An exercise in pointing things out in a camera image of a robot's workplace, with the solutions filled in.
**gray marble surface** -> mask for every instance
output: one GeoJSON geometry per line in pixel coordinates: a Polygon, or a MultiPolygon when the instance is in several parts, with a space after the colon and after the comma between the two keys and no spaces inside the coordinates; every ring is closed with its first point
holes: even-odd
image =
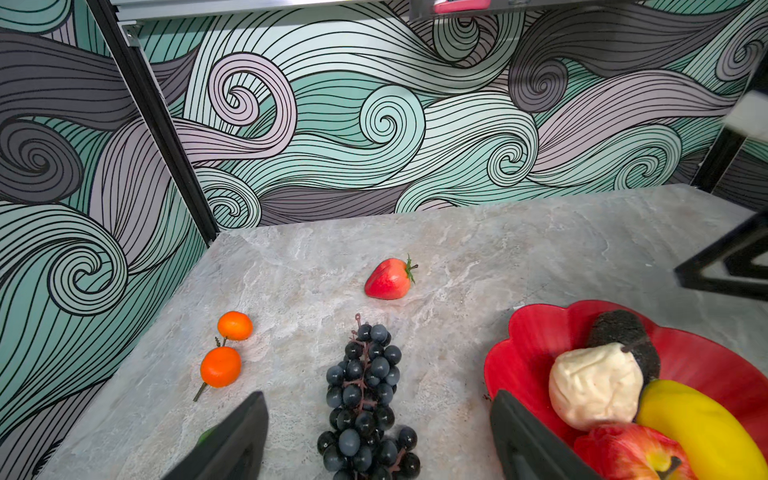
{"type": "Polygon", "coordinates": [[[768,372],[768,303],[684,290],[671,273],[750,212],[675,185],[223,233],[98,394],[42,479],[160,478],[250,392],[270,410],[261,478],[331,478],[325,371],[355,313],[403,351],[392,407],[419,433],[420,478],[501,478],[483,361],[524,304],[603,299],[708,337],[768,372]],[[406,298],[362,291],[387,257],[419,264],[406,298]],[[216,320],[240,310],[235,384],[198,403],[216,320]]]}

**apple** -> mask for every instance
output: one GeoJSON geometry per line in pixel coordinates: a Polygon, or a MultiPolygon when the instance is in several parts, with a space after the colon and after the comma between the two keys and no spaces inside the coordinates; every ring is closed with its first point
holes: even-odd
{"type": "Polygon", "coordinates": [[[605,480],[697,480],[679,443],[635,423],[595,427],[574,451],[605,480]]]}

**swirl pattern wallpaper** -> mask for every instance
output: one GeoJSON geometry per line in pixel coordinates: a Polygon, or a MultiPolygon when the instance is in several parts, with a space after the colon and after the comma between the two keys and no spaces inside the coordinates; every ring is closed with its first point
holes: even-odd
{"type": "Polygon", "coordinates": [[[159,154],[109,55],[84,0],[0,1],[4,480],[41,471],[205,249],[163,164],[115,167],[159,154]]]}
{"type": "MultiPolygon", "coordinates": [[[[84,0],[18,5],[0,0],[13,479],[45,467],[204,251],[84,0]]],[[[143,24],[220,228],[688,181],[768,38],[768,0],[407,14],[390,0],[143,24]]],[[[765,171],[766,148],[742,156],[765,171]]]]}
{"type": "MultiPolygon", "coordinates": [[[[221,228],[688,181],[768,35],[767,0],[407,14],[390,0],[144,25],[221,228]]],[[[118,149],[149,136],[124,129],[118,149]]]]}

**red bowl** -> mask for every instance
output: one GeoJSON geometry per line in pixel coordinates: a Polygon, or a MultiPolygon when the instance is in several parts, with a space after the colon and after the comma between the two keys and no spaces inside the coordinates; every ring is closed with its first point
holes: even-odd
{"type": "Polygon", "coordinates": [[[639,316],[661,358],[662,379],[675,380],[717,400],[749,432],[768,458],[768,379],[752,364],[711,340],[664,328],[632,309],[600,300],[568,308],[528,305],[509,319],[509,338],[485,357],[485,385],[492,398],[509,391],[571,447],[583,432],[565,424],[549,402],[549,370],[555,357],[584,348],[598,315],[627,310],[639,316]]]}

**black metal bar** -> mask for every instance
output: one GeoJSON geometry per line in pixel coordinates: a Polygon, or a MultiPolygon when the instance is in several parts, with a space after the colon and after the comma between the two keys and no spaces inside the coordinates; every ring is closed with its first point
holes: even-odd
{"type": "Polygon", "coordinates": [[[144,54],[138,47],[129,47],[126,44],[114,7],[108,0],[86,1],[200,235],[205,243],[210,245],[219,232],[214,214],[205,199],[203,188],[197,181],[192,164],[187,159],[163,95],[157,89],[154,76],[144,60],[144,54]]]}
{"type": "Polygon", "coordinates": [[[715,143],[712,144],[690,184],[711,194],[717,182],[725,174],[725,170],[728,170],[730,163],[736,158],[745,140],[746,137],[735,131],[727,128],[720,130],[715,143]]]}
{"type": "Polygon", "coordinates": [[[507,480],[601,478],[506,390],[499,390],[491,405],[491,429],[507,480]]]}
{"type": "Polygon", "coordinates": [[[163,480],[256,480],[269,422],[263,393],[251,393],[163,480]]]}
{"type": "MultiPolygon", "coordinates": [[[[763,56],[744,91],[764,88],[768,88],[768,55],[763,56]]],[[[727,128],[720,130],[717,139],[690,184],[709,194],[712,193],[733,159],[736,158],[745,140],[746,137],[735,131],[727,128]]]]}

